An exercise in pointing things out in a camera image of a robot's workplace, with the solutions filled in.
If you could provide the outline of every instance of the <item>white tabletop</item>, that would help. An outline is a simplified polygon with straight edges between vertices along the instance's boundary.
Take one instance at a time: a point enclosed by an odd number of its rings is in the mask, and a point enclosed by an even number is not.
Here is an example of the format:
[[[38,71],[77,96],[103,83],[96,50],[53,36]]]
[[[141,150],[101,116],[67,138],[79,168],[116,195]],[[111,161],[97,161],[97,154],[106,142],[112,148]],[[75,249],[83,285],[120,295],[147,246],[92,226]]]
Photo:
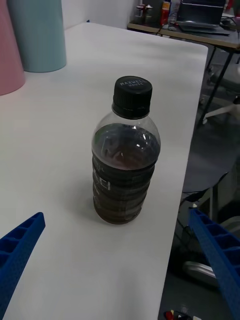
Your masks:
[[[65,68],[0,97],[0,237],[46,222],[4,320],[156,320],[207,48],[92,23],[66,48]],[[152,83],[162,146],[140,215],[116,226],[93,207],[91,138],[126,75]]]

